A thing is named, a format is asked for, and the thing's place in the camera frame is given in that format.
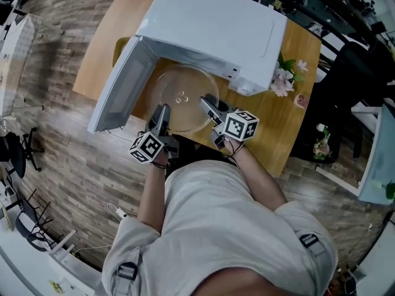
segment pink flower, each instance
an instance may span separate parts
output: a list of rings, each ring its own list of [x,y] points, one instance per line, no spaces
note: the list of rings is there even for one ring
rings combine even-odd
[[[303,72],[309,71],[309,69],[307,69],[307,62],[303,62],[302,59],[299,59],[297,62],[297,67]]]
[[[328,145],[328,140],[331,134],[328,134],[324,139],[320,140],[316,144],[314,144],[313,152],[316,155],[323,154],[323,155],[330,155],[331,150]]]
[[[288,91],[294,91],[293,83],[289,82],[293,77],[294,75],[291,72],[279,68],[279,63],[277,62],[270,88],[277,96],[287,96]]]

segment open microwave door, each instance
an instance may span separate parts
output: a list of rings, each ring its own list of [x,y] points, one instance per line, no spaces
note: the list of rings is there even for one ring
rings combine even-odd
[[[158,59],[143,38],[130,38],[94,108],[88,125],[90,133],[126,125]]]

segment hand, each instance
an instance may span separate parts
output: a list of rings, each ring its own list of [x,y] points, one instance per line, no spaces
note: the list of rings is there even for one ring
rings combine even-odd
[[[223,141],[225,147],[229,150],[230,153],[236,151],[238,147],[240,147],[241,142],[225,135],[225,140]]]
[[[158,165],[167,165],[167,160],[168,160],[168,152],[165,149],[165,147],[162,148],[162,150],[158,153],[158,155],[156,156],[156,158],[154,159],[154,161],[158,164]]]

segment gray shirt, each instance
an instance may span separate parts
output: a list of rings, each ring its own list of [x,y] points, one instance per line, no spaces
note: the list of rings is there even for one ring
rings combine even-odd
[[[173,172],[165,207],[162,234],[132,217],[120,223],[102,273],[109,295],[190,296],[210,274],[237,266],[294,294],[321,296],[335,271],[333,241],[304,206],[272,212],[235,166],[205,160]],[[314,249],[303,235],[318,239]],[[129,261],[138,268],[133,282],[117,275]]]

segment white cable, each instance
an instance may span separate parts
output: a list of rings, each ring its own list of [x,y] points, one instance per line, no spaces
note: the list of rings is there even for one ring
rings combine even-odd
[[[118,219],[119,221],[121,221],[121,219],[118,217],[118,215],[116,215],[115,213],[113,213],[113,212],[111,211],[111,209],[110,209],[110,207],[109,207],[110,205],[114,206],[116,210],[118,210],[118,207],[115,206],[113,203],[108,203],[108,204],[107,204],[107,209],[109,210],[109,212],[110,212],[111,214],[113,214],[113,215],[115,216],[116,219]]]
[[[118,219],[119,221],[121,221],[121,219],[119,219],[119,217],[111,211],[110,205],[114,206],[115,209],[117,209],[117,210],[118,210],[118,207],[115,206],[113,203],[108,203],[108,204],[107,204],[107,209],[109,210],[109,212],[110,212],[111,214],[113,214],[113,215],[115,216],[116,219]],[[112,244],[109,244],[109,245],[102,245],[101,247],[81,248],[81,249],[78,249],[77,251],[75,251],[75,252],[73,252],[73,253],[77,253],[78,251],[81,251],[81,250],[100,249],[100,248],[107,248],[107,247],[111,247],[111,246],[112,246]]]
[[[81,250],[100,249],[100,248],[107,248],[107,247],[111,247],[111,246],[112,246],[112,244],[109,244],[109,245],[102,245],[101,247],[81,248],[81,249],[78,249],[77,251],[75,251],[75,252],[73,252],[73,253],[77,253],[78,251],[81,251]]]

